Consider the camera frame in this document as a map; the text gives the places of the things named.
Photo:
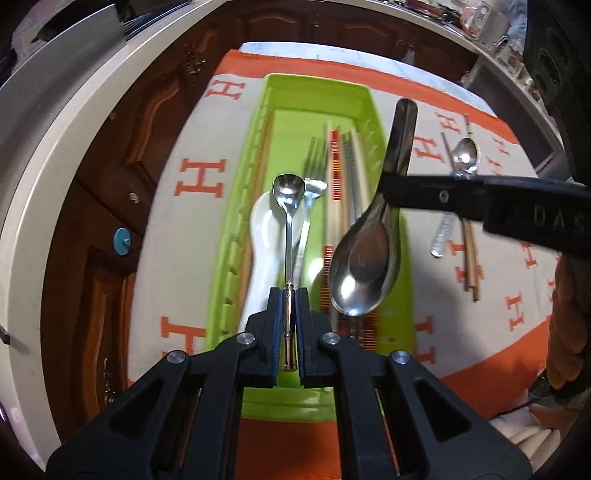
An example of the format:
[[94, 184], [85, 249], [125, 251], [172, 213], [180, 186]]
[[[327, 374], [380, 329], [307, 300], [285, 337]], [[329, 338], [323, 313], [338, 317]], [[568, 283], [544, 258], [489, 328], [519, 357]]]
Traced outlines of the person's right hand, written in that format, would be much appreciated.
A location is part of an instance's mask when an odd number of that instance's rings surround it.
[[578, 287], [569, 261], [567, 255], [562, 255], [555, 271], [546, 360], [547, 377], [555, 389], [580, 375], [584, 364], [581, 352], [588, 339], [585, 317], [575, 303]]

